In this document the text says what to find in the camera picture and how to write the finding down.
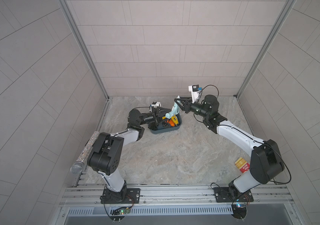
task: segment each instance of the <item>gray tiled wall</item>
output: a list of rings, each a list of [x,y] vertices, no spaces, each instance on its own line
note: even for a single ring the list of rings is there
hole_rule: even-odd
[[[51,219],[104,102],[56,0],[0,0],[0,224]]]
[[[239,100],[254,134],[278,143],[306,224],[319,225],[320,0],[296,2]]]
[[[67,1],[112,96],[236,94],[284,2]]]

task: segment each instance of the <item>black bracket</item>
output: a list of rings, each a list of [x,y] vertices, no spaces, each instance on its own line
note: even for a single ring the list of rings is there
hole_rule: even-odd
[[[215,193],[216,202],[233,202],[234,199],[231,199],[229,194],[229,187],[213,187]],[[253,196],[250,190],[244,192],[235,202],[248,202],[249,200],[245,197],[248,196],[250,202],[253,202]]]
[[[109,196],[111,195],[111,191],[107,188],[104,189],[102,196]],[[134,200],[134,204],[138,204],[139,203],[139,199],[140,199],[140,188],[127,188],[126,189],[126,196],[130,195],[133,200]],[[102,198],[101,199],[101,204],[131,204],[131,200],[126,197],[123,201],[118,202],[116,201],[116,199],[112,199],[112,198]]]

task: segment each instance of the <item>gray plastic tray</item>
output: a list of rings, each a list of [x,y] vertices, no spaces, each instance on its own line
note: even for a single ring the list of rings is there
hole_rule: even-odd
[[[162,126],[162,124],[159,124],[159,126],[157,127],[157,130],[150,129],[151,133],[153,133],[153,134],[161,134],[161,133],[165,133],[165,132],[169,132],[169,131],[173,131],[173,130],[179,129],[180,126],[181,126],[182,120],[181,120],[180,114],[177,114],[176,117],[178,118],[178,121],[179,121],[179,125],[178,126],[164,128]]]

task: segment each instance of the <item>light blue glue gun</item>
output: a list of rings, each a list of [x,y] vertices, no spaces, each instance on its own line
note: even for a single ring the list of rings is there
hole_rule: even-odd
[[[176,102],[174,102],[174,106],[172,107],[171,112],[167,113],[165,117],[170,119],[174,115],[177,115],[179,112],[180,112],[179,106],[176,104]]]

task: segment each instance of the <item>mounting plate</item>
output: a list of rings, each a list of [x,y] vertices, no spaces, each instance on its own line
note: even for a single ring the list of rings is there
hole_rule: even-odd
[[[109,189],[105,188],[102,195],[106,195],[109,191]],[[140,188],[127,188],[126,195],[130,195],[134,200],[134,204],[138,204],[140,199]],[[131,200],[128,197],[126,197],[123,202],[117,202],[111,199],[101,199],[101,204],[131,204]]]
[[[233,200],[230,199],[229,197],[229,187],[213,187],[213,190],[215,192],[215,198],[216,198],[216,202],[233,202]],[[239,200],[237,202],[247,202],[248,200],[246,199],[246,197],[244,195],[247,195],[250,199],[250,202],[253,202],[253,196],[250,190],[248,190],[247,192],[243,193]]]

